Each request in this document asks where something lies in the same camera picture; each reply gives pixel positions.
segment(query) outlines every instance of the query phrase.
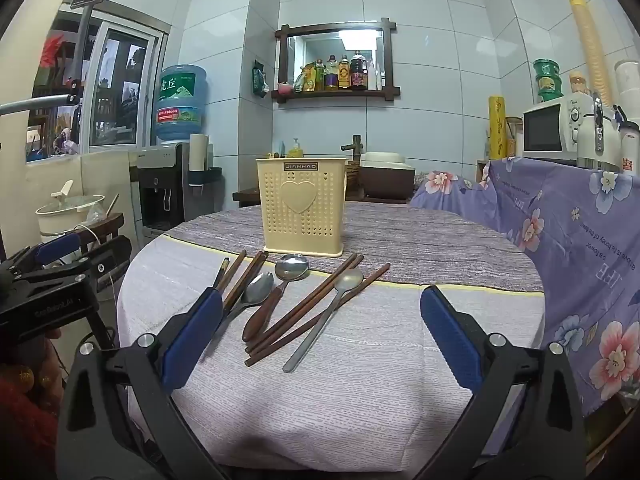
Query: white tablecloth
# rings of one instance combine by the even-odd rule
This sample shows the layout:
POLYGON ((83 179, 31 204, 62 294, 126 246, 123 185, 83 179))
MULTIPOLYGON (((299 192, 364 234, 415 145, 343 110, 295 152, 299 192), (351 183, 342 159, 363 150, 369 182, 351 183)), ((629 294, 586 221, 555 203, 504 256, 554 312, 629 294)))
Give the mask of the white tablecloth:
MULTIPOLYGON (((120 290, 121 345, 159 332, 172 315, 188 310, 225 256, 234 257, 166 236, 146 246, 120 290)), ((324 278, 313 272, 291 283, 272 322, 324 278)), ((282 365, 302 338, 245 366, 241 333, 254 309, 246 310, 214 339, 174 401, 204 447, 225 465, 415 473, 470 398, 420 318, 423 288, 371 285, 337 312, 293 374, 284 374, 282 365)), ((501 332, 519 346, 540 344, 541 292, 446 284, 441 290, 485 331, 501 332)), ((331 296, 300 323, 324 309, 331 296)), ((131 412, 143 424, 134 401, 131 412)))

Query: heart shape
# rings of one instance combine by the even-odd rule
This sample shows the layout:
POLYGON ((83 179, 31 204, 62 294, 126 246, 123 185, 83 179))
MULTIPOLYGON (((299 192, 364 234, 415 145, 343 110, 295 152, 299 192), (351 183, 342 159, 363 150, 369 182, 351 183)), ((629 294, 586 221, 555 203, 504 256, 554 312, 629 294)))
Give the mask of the heart shape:
POLYGON ((316 199, 316 193, 316 185, 308 180, 300 183, 287 180, 280 186, 280 198, 298 214, 311 207, 316 199))

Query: electric kettle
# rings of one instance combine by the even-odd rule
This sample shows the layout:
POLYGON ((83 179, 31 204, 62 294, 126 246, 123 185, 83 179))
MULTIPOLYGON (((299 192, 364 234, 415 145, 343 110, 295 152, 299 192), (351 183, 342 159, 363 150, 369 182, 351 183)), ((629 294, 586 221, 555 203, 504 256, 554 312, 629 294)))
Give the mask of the electric kettle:
POLYGON ((620 134, 613 125, 613 110, 593 93, 593 113, 584 115, 578 129, 577 166, 588 170, 620 172, 620 134))

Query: round table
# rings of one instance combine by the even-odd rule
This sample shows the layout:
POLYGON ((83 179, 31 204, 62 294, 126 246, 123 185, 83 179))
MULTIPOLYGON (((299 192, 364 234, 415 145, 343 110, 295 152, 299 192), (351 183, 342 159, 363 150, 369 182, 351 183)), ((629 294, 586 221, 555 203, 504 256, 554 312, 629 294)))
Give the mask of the round table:
MULTIPOLYGON (((217 462, 352 472, 420 469, 470 398, 420 318, 427 285, 439 285, 486 332, 501 332, 518 346, 540 344, 540 278, 498 233, 448 212, 352 202, 345 206, 343 239, 341 258, 310 258, 314 272, 287 287, 272 322, 351 252, 365 255, 365 275, 386 262, 391 270, 336 313, 295 373, 284 374, 282 365, 302 338, 245 366, 241 333, 249 309, 213 339, 187 385, 174 392, 217 462)), ((133 260, 120 290, 121 345, 157 333, 172 315, 185 312, 225 256, 233 260, 243 248, 252 256, 263 243, 260 206, 202 216, 156 238, 133 260)), ((270 262, 278 258, 272 254, 265 269, 273 270, 270 262)), ((142 423, 134 401, 130 411, 142 423)))

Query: purple tablecloth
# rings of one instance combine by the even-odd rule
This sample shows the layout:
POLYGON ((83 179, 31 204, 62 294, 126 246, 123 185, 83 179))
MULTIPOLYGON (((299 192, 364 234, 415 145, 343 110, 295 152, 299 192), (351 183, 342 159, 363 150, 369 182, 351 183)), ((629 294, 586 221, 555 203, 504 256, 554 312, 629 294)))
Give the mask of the purple tablecloth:
POLYGON ((479 184, 432 172, 411 206, 444 209, 509 239, 545 289, 544 344, 562 343, 585 414, 640 381, 640 180, 527 158, 479 184))

